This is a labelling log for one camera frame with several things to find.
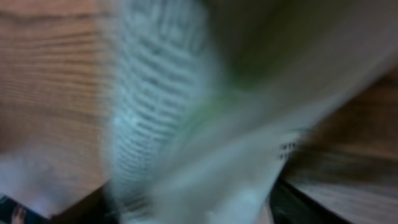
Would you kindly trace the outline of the white tube with gold cap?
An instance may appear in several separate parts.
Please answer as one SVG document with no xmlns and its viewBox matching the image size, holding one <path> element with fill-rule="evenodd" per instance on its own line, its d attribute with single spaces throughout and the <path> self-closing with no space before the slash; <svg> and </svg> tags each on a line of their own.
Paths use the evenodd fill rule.
<svg viewBox="0 0 398 224">
<path fill-rule="evenodd" d="M 397 58 L 396 1 L 113 1 L 124 223 L 254 223 L 289 154 Z"/>
</svg>

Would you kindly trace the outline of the purple Carefree package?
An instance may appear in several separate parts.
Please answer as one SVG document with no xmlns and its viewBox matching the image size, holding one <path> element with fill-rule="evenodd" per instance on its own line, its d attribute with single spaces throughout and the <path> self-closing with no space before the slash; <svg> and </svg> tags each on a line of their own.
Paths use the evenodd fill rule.
<svg viewBox="0 0 398 224">
<path fill-rule="evenodd" d="M 48 224 L 49 220 L 1 194 L 1 224 Z"/>
</svg>

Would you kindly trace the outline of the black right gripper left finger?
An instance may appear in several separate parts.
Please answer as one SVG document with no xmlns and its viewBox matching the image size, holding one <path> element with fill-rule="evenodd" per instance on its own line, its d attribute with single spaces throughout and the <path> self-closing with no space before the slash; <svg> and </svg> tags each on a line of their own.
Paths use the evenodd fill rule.
<svg viewBox="0 0 398 224">
<path fill-rule="evenodd" d="M 116 212 L 111 208 L 106 194 L 108 185 L 104 184 L 89 196 L 80 200 L 59 215 L 54 215 L 50 224 L 98 224 L 119 223 Z"/>
</svg>

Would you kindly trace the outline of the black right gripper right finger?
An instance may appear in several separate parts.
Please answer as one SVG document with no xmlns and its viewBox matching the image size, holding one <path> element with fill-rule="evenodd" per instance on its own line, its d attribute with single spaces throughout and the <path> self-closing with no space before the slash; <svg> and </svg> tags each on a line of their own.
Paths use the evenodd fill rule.
<svg viewBox="0 0 398 224">
<path fill-rule="evenodd" d="M 272 189 L 270 207 L 275 224 L 351 224 L 281 179 Z"/>
</svg>

